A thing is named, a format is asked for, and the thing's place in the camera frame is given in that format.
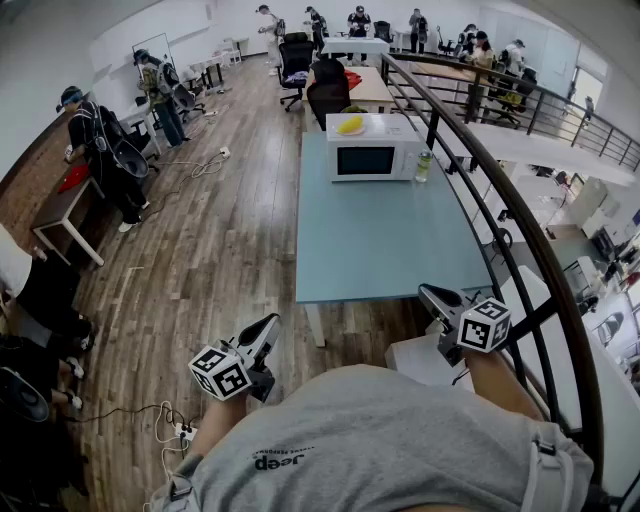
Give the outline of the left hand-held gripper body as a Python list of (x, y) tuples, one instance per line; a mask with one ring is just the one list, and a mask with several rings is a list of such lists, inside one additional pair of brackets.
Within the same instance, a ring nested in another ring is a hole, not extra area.
[(241, 392), (248, 392), (265, 402), (275, 378), (266, 366), (264, 371), (254, 369), (258, 344), (239, 347), (235, 342), (221, 342), (219, 346), (205, 346), (188, 364), (199, 386), (220, 401)]

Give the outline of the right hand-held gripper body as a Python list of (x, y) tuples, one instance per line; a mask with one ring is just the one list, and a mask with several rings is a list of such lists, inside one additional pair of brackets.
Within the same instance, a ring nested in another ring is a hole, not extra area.
[(446, 307), (439, 316), (443, 325), (438, 350), (451, 366), (465, 349), (489, 353), (503, 343), (511, 325), (511, 311), (501, 301), (487, 298), (469, 309)]

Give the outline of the person's left forearm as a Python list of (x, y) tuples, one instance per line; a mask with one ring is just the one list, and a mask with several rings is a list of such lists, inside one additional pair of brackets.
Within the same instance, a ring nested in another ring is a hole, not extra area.
[(209, 405), (188, 454), (206, 456), (247, 414), (247, 393), (226, 401), (214, 399)]

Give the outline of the person's right forearm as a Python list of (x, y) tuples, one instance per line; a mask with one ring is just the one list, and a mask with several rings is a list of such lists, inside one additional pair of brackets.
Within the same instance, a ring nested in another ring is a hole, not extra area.
[(475, 392), (496, 406), (543, 421), (540, 409), (499, 352), (463, 350)]

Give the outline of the white box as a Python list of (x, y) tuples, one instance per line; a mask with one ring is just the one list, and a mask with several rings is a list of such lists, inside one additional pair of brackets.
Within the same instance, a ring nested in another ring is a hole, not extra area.
[(438, 334), (427, 334), (393, 343), (385, 352), (386, 367), (427, 386), (454, 386), (474, 393), (465, 361), (451, 366), (438, 341)]

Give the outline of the light blue table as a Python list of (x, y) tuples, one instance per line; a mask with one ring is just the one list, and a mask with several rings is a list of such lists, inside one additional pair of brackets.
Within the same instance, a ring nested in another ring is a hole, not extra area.
[(302, 138), (295, 300), (316, 346), (327, 303), (414, 297), (420, 284), (488, 290), (486, 258), (445, 173), (415, 181), (331, 182), (322, 133)]

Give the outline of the dark metal railing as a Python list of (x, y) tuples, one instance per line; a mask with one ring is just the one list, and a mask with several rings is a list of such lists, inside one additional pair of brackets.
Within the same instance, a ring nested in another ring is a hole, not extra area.
[(497, 244), (515, 287), (515, 306), (523, 317), (500, 344), (525, 392), (544, 418), (557, 423), (594, 463), (590, 512), (640, 512), (640, 395), (604, 346), (584, 328), (570, 287), (549, 241), (498, 162), (466, 124), (389, 55), (381, 76), (397, 90), (393, 100), (402, 115), (415, 112), (427, 127), (426, 144), (457, 160), (441, 133), (448, 127), (475, 158), (499, 198), (512, 213), (542, 278), (548, 298), (532, 302), (506, 245)]

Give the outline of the person's grey shirt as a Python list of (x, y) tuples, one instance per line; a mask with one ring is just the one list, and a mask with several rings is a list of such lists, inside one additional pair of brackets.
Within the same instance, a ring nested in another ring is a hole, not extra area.
[(196, 512), (580, 512), (593, 470), (555, 424), (358, 365), (250, 413), (175, 483)]

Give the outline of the white microwave oven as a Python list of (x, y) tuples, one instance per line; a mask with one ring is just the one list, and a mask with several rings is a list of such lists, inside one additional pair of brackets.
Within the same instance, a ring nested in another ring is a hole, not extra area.
[[(364, 118), (361, 135), (340, 136), (335, 127), (354, 115)], [(426, 143), (409, 120), (398, 114), (329, 114), (326, 117), (329, 178), (346, 181), (410, 181)]]

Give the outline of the black shell office chair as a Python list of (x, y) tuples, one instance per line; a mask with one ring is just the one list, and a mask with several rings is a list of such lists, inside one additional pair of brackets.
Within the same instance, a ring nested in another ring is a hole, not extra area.
[(96, 146), (100, 151), (110, 153), (118, 167), (136, 179), (148, 175), (150, 167), (143, 155), (151, 142), (148, 133), (127, 133), (114, 113), (101, 105), (97, 111), (96, 133)]

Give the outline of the wooden top table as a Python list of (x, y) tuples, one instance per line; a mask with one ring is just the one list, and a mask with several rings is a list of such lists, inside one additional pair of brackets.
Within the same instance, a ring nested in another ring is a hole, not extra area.
[[(392, 107), (395, 105), (394, 99), (375, 67), (356, 66), (346, 67), (345, 70), (361, 78), (361, 81), (349, 92), (352, 104), (364, 108), (369, 113), (389, 114), (391, 112)], [(302, 98), (304, 107), (303, 132), (317, 132), (320, 130), (318, 121), (307, 100), (307, 90), (314, 82), (314, 79), (314, 71), (311, 70)]]

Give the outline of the black mesh office chair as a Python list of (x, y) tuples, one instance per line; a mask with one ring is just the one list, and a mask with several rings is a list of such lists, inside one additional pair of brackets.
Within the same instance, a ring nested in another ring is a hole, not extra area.
[(319, 60), (311, 69), (314, 79), (307, 88), (307, 101), (325, 131), (327, 115), (341, 113), (351, 105), (349, 82), (343, 64), (336, 59)]
[(302, 100), (304, 87), (290, 88), (284, 84), (285, 79), (298, 71), (310, 71), (313, 61), (314, 44), (305, 32), (288, 33), (279, 44), (280, 65), (278, 66), (278, 80), (283, 89), (294, 90), (295, 93), (279, 99), (281, 105), (285, 106), (285, 111), (289, 112), (291, 107)]

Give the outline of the red cloth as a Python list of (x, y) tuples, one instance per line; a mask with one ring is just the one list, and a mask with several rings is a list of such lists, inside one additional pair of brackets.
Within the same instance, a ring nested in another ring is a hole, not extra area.
[(89, 177), (90, 170), (87, 164), (71, 166), (69, 172), (62, 180), (57, 193), (63, 194), (64, 192), (83, 184)]

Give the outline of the grey office chair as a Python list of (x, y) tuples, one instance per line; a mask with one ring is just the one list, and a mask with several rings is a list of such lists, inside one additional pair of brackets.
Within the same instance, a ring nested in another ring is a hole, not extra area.
[(186, 122), (189, 113), (192, 111), (206, 114), (205, 105), (198, 103), (195, 94), (181, 83), (173, 87), (173, 102), (183, 123)]

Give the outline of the brown desk with white legs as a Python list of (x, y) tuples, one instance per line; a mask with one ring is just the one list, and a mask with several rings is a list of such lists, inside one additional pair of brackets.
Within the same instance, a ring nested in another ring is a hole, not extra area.
[(69, 143), (67, 116), (58, 116), (36, 137), (0, 179), (0, 223), (26, 250), (39, 246), (62, 257), (74, 269), (98, 263), (67, 230), (72, 225), (97, 251), (110, 210), (96, 185), (87, 180), (59, 191), (72, 167), (63, 157)]

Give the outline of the white cloth covered table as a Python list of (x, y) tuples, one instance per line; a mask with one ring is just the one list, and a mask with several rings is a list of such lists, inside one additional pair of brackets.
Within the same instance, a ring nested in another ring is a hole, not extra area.
[(322, 55), (366, 54), (384, 55), (390, 51), (390, 44), (380, 38), (329, 37), (324, 40)]

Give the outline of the white folding table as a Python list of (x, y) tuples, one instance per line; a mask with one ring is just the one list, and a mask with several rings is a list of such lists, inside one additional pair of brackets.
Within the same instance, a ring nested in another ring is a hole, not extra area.
[[(189, 68), (194, 74), (201, 78), (203, 85), (209, 93), (223, 94), (225, 92), (224, 79), (221, 72), (223, 64), (224, 56), (222, 53), (218, 53), (210, 58), (190, 64)], [(216, 71), (217, 81), (214, 81), (211, 75), (212, 69)]]

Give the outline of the whiteboard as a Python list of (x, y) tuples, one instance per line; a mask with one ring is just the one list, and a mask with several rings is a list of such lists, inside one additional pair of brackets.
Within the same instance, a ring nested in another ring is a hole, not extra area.
[(134, 44), (132, 46), (132, 50), (133, 52), (136, 52), (138, 50), (145, 50), (151, 56), (161, 61), (169, 62), (170, 64), (175, 65), (169, 45), (169, 39), (165, 32)]

